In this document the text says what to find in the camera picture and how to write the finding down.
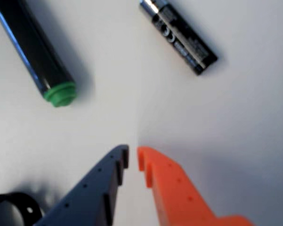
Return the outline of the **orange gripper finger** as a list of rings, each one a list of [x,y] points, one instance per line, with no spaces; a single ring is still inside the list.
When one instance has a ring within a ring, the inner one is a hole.
[[[251,226],[245,217],[217,217],[180,164],[147,146],[137,149],[138,166],[153,192],[162,226]]]

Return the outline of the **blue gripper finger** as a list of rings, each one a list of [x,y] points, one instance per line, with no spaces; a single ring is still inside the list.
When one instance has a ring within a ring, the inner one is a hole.
[[[129,146],[116,146],[36,225],[111,226],[118,187],[128,166]]]

